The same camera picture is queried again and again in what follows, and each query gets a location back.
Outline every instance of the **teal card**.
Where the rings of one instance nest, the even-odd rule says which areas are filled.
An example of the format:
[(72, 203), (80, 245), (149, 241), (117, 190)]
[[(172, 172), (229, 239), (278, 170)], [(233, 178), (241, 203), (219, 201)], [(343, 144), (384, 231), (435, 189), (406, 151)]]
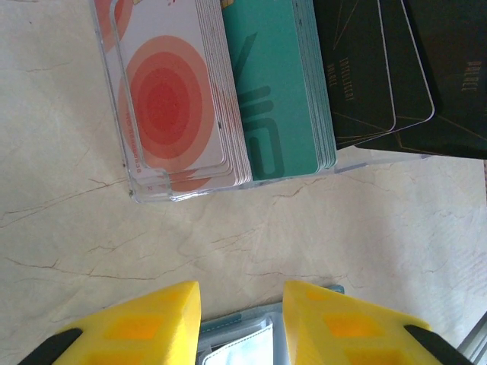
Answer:
[(254, 180), (320, 169), (292, 0), (233, 0), (225, 31)]

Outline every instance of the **clear plastic card holder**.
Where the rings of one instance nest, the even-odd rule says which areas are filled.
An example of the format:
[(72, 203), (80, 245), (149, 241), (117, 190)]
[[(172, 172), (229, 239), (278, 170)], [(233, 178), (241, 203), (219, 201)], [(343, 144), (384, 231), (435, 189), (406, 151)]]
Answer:
[(130, 195), (136, 201), (143, 202), (147, 201), (147, 194), (152, 195), (152, 191), (156, 190), (157, 200), (170, 200), (172, 191), (167, 172), (164, 169), (152, 169), (145, 162), (137, 124), (134, 122), (129, 84), (120, 62), (119, 35), (125, 30), (119, 27), (127, 26), (133, 4), (133, 0), (90, 0), (105, 77), (110, 89), (113, 115), (128, 173)]
[[(150, 167), (147, 163), (130, 95), (129, 78), (127, 78), (122, 57), (123, 45), (120, 43), (120, 37), (126, 31), (132, 7), (140, 1), (89, 0), (89, 2), (94, 18), (95, 32), (99, 40), (105, 77), (110, 91), (113, 115), (115, 116), (116, 128), (123, 151), (124, 165), (128, 173), (130, 196), (137, 202), (179, 201), (216, 191), (252, 189), (282, 181), (282, 179), (273, 179), (248, 182), (233, 188), (208, 189), (175, 196), (167, 171), (162, 168)], [(349, 147), (338, 152), (338, 162), (332, 169), (323, 171), (318, 176), (344, 173), (345, 171), (380, 163), (421, 160), (426, 157), (428, 156)]]

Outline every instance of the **table surface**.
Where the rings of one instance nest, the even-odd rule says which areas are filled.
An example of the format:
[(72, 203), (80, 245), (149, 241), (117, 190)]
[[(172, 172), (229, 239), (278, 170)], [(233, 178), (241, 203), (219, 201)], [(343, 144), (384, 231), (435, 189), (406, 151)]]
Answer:
[(453, 345), (485, 312), (482, 161), (433, 157), (137, 205), (87, 2), (0, 4), (0, 363), (184, 280), (204, 318), (342, 284)]

